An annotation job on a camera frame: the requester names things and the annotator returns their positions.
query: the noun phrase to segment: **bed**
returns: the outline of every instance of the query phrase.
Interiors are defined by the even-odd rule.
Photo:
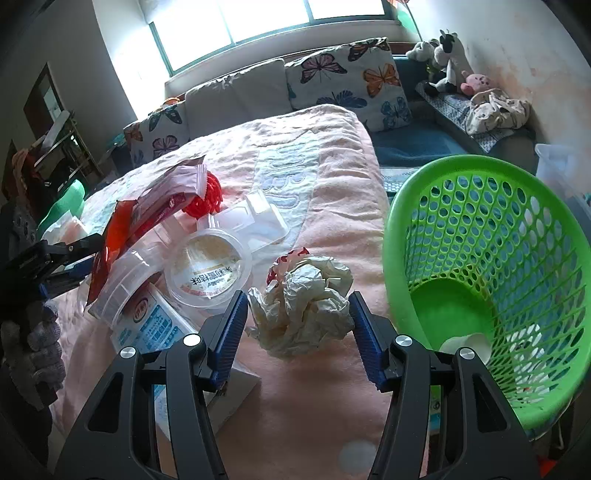
[[[116,199],[198,154],[219,178],[226,206],[260,188],[290,226],[283,240],[258,255],[255,286],[264,285],[276,257],[305,246],[348,265],[353,288],[374,313],[389,317],[381,262],[387,197],[367,132],[355,114],[338,106],[256,120],[191,141],[90,197],[83,223],[102,232]],[[58,298],[67,377],[53,410],[65,435],[115,355],[110,330],[81,313],[80,300],[77,290]],[[343,456],[355,442],[379,444],[390,396],[367,380],[352,334],[291,362],[270,357],[243,335],[237,359],[262,380],[217,434],[230,478],[367,477],[371,461],[343,471]],[[165,450],[167,472],[173,463]]]

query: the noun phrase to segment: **white stuffed toy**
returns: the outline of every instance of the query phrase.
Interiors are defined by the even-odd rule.
[[[425,85],[425,92],[431,96],[440,92],[461,93],[460,87],[465,80],[463,72],[468,75],[474,73],[457,33],[445,33],[443,30],[440,32],[440,45],[435,48],[433,58],[440,68],[445,68],[446,76],[437,83]]]
[[[429,73],[429,82],[437,82],[445,77],[441,71],[441,66],[435,61],[435,49],[439,46],[439,41],[432,38],[430,41],[420,41],[412,50],[406,52],[407,58],[415,61],[423,61],[426,64]]]

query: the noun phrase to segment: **white plastic box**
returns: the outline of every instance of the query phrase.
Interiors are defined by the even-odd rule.
[[[591,243],[591,207],[583,196],[591,192],[591,167],[562,145],[537,144],[535,152],[540,158],[535,176],[566,203]]]

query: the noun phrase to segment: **window frame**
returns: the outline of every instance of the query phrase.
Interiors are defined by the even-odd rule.
[[[222,48],[219,48],[219,49],[214,50],[210,53],[207,53],[206,55],[203,55],[203,56],[199,57],[198,59],[191,61],[190,63],[187,63],[186,65],[180,67],[177,70],[173,69],[173,67],[170,63],[170,60],[168,59],[168,55],[166,53],[164,45],[162,44],[162,41],[160,40],[160,36],[158,35],[158,30],[156,29],[156,25],[154,24],[154,22],[151,22],[151,23],[149,23],[149,26],[150,26],[150,31],[152,32],[152,36],[154,37],[154,41],[156,42],[156,46],[158,47],[158,51],[160,52],[160,56],[162,57],[164,65],[168,71],[168,74],[170,75],[170,77],[174,77],[176,74],[181,73],[183,70],[187,70],[188,68],[191,68],[192,66],[196,65],[197,63],[200,63],[203,60],[213,57],[223,51],[231,50],[232,48],[235,48],[239,45],[243,45],[243,44],[251,42],[253,40],[258,40],[260,38],[268,37],[270,35],[274,35],[277,33],[282,33],[282,32],[286,32],[289,30],[296,30],[296,29],[302,28],[302,27],[311,27],[314,25],[323,25],[323,24],[329,24],[329,23],[349,22],[349,21],[355,21],[355,20],[396,20],[395,7],[392,6],[392,4],[390,4],[390,2],[388,0],[381,0],[382,6],[384,7],[384,15],[354,15],[354,16],[350,16],[350,17],[330,17],[330,18],[319,18],[319,19],[313,18],[312,10],[310,8],[310,4],[309,4],[308,0],[301,0],[301,1],[304,2],[304,6],[306,8],[306,13],[308,13],[308,21],[306,23],[292,25],[290,27],[285,27],[285,28],[279,28],[277,30],[271,30],[268,32],[264,32],[260,35],[256,35],[254,37],[245,38],[244,40],[241,40],[241,41],[234,41],[234,39],[232,38],[232,34],[230,32],[230,29],[228,28],[228,23],[226,22],[226,18],[224,17],[223,12],[220,9],[220,13],[222,15],[224,25],[226,27],[226,31],[228,32],[228,36],[230,37],[230,43]]]

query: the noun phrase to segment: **green plastic basket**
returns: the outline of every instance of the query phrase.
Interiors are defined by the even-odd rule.
[[[523,427],[552,421],[591,355],[591,252],[566,205],[520,168],[434,161],[392,203],[384,274],[401,333],[438,349],[482,332],[488,368]]]

